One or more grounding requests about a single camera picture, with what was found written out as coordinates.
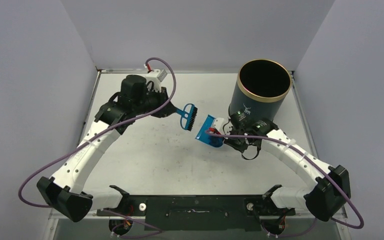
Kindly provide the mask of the blue plastic dustpan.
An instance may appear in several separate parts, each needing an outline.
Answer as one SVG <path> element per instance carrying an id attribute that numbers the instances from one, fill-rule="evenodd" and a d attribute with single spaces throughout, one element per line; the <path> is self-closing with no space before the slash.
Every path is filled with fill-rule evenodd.
<path id="1" fill-rule="evenodd" d="M 220 136 L 215 136 L 220 135 L 220 133 L 217 131 L 215 132 L 215 130 L 211 128 L 211 125 L 215 118 L 216 117 L 210 114 L 207 115 L 195 139 L 211 147 L 220 148 L 224 144 L 224 139 Z"/>

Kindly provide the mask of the blue hand brush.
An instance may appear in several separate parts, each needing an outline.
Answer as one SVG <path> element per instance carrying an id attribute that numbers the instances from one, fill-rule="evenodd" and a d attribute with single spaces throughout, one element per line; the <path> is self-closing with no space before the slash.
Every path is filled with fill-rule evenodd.
<path id="1" fill-rule="evenodd" d="M 177 108 L 176 113 L 180 116 L 180 127 L 185 131 L 191 132 L 196 120 L 198 108 L 193 103 L 187 103 L 183 109 Z"/>

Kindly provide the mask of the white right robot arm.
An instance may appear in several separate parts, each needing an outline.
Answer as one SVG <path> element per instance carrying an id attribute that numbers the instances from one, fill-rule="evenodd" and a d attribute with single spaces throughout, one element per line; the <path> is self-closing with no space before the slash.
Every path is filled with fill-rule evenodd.
<path id="1" fill-rule="evenodd" d="M 333 167 L 317 159 L 269 119 L 254 120 L 239 110 L 229 116 L 229 122 L 226 145 L 241 153 L 248 146 L 271 153 L 306 184 L 305 187 L 273 187 L 262 201 L 266 213 L 274 215 L 281 209 L 301 209 L 326 222 L 351 197 L 349 173 L 343 166 Z"/>

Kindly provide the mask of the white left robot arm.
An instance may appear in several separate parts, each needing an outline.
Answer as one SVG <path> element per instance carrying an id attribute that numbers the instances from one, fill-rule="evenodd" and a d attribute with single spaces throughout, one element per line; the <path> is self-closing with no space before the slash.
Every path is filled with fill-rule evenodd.
<path id="1" fill-rule="evenodd" d="M 45 202 L 73 221 L 90 211 L 110 208 L 116 215 L 129 210 L 129 201 L 116 186 L 110 191 L 84 192 L 85 183 L 106 150 L 139 117 L 154 115 L 169 104 L 171 96 L 162 86 L 163 77 L 128 75 L 120 91 L 103 104 L 80 145 L 50 177 L 41 177 L 36 186 Z"/>

